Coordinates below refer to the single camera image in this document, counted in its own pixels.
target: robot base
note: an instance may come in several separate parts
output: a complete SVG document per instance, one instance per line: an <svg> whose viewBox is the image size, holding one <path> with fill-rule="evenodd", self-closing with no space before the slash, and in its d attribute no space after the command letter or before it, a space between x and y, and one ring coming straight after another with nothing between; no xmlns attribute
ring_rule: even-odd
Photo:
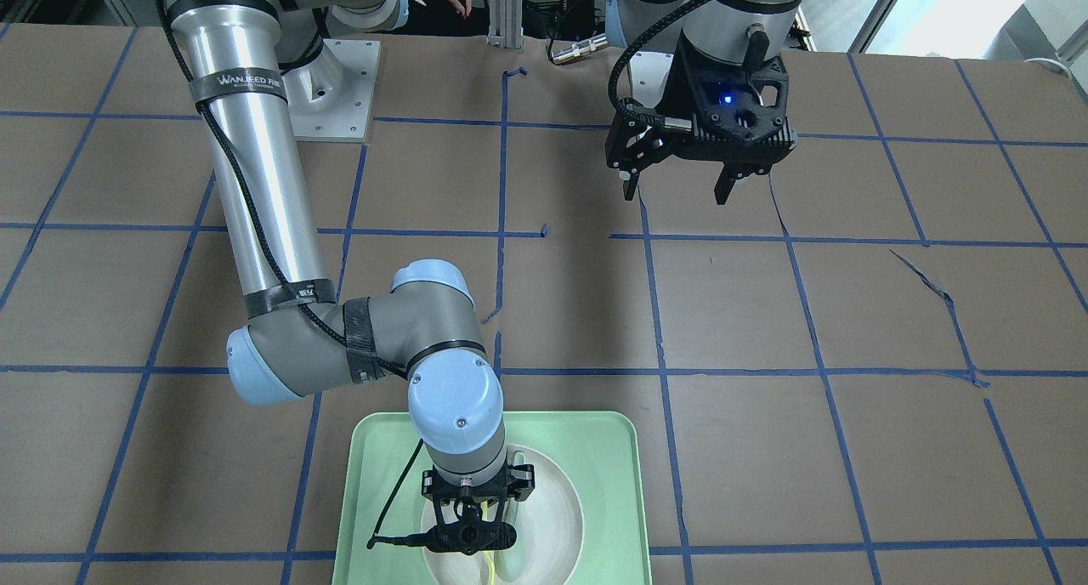
<svg viewBox="0 0 1088 585"><path fill-rule="evenodd" d="M495 583L648 584L650 547L632 423L610 411L507 411L504 422L509 456L522 453L524 462L535 466L536 489L524 502L514 503L512 518L508 514L519 536L512 548L494 552ZM369 415L356 427L333 585L486 584L483 553L366 547L417 439L406 413ZM393 500L383 535L433 525L431 503L411 485L429 468L423 453Z"/></svg>
<svg viewBox="0 0 1088 585"><path fill-rule="evenodd" d="M284 75L296 139L366 142L381 47L325 39L318 59Z"/></svg>

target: light green tray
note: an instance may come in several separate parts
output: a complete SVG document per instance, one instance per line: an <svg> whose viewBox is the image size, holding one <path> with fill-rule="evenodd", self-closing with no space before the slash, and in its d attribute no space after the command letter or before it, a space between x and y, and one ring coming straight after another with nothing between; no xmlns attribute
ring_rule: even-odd
<svg viewBox="0 0 1088 585"><path fill-rule="evenodd" d="M506 413L504 421L507 443L552 458L581 498L583 548L567 585L651 585L639 445L629 419L613 411L528 411ZM434 585L421 549L367 549L382 505L418 441L407 413L375 413L356 426L333 585ZM385 518L383 535L419 532L425 502L420 476L430 468L426 452L421 452Z"/></svg>

